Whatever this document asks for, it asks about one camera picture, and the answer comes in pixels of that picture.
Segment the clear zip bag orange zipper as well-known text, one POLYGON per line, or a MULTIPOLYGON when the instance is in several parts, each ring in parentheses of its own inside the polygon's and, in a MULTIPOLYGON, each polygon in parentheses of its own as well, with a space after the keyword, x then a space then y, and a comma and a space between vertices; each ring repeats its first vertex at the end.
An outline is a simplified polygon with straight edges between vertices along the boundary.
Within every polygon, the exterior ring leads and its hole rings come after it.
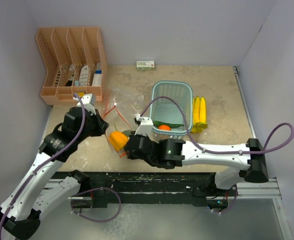
POLYGON ((115 155, 117 155, 119 158, 125 157, 126 153, 124 151, 124 148, 120 151, 116 151, 109 142, 110 133, 115 131, 113 123, 115 123, 117 125, 117 127, 120 129, 123 129, 123 130, 131 129, 132 130, 129 122, 126 120, 124 115, 119 111, 117 102, 111 104, 111 107, 106 110, 106 112, 104 113, 104 116, 103 116, 103 120, 105 120, 109 124, 109 127, 105 133, 105 137, 106 137, 107 143, 108 143, 111 151, 115 155))

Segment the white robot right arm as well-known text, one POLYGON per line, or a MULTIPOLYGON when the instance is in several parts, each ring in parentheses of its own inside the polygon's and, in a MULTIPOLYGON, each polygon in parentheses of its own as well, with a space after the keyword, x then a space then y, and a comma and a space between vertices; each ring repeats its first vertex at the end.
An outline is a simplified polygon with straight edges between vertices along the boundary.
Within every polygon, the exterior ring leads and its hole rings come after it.
POLYGON ((124 146, 128 159, 143 160, 152 167, 174 169, 191 165, 225 166, 214 174, 209 190, 215 196, 240 182, 269 181, 266 161, 259 140, 250 138, 234 145, 199 145, 190 140, 165 139, 152 141, 143 135, 132 135, 124 146))

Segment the orange fruit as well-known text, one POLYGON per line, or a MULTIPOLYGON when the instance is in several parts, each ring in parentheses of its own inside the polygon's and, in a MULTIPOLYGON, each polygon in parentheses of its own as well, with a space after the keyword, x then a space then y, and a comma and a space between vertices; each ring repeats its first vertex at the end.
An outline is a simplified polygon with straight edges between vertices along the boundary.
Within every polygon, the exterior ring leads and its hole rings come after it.
POLYGON ((128 140, 129 138, 119 131, 114 131, 109 135, 109 142, 117 152, 124 148, 128 140))

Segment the yellow banana bunch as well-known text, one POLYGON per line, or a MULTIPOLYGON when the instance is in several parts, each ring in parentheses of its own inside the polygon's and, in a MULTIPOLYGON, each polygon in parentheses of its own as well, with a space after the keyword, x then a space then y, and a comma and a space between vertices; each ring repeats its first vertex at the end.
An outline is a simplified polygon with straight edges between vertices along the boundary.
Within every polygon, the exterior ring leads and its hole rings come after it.
POLYGON ((207 107, 206 100, 202 97, 195 97, 193 99, 193 112, 192 112, 192 133, 200 133, 207 129, 207 107))

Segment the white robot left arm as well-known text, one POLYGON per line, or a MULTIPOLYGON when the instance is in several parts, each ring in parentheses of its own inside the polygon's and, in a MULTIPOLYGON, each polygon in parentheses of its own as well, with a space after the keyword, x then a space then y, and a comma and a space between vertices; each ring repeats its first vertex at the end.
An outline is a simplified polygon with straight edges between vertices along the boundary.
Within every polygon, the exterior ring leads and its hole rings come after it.
POLYGON ((88 137, 102 136, 108 127, 92 104, 71 108, 53 132, 13 193, 0 205, 0 234, 5 229, 19 240, 28 240, 45 216, 68 197, 89 192, 89 177, 74 170, 56 187, 42 193, 56 171, 88 137))

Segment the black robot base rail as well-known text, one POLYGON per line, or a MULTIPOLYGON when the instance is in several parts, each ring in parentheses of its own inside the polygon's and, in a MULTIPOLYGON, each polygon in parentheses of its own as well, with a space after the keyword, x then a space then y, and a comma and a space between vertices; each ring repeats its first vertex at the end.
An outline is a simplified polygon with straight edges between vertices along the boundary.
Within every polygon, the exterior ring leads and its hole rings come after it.
POLYGON ((80 172, 68 173, 81 184, 85 201, 94 208, 108 204, 169 204, 214 206, 224 208, 236 196, 237 187, 217 189, 213 173, 136 173, 80 172))

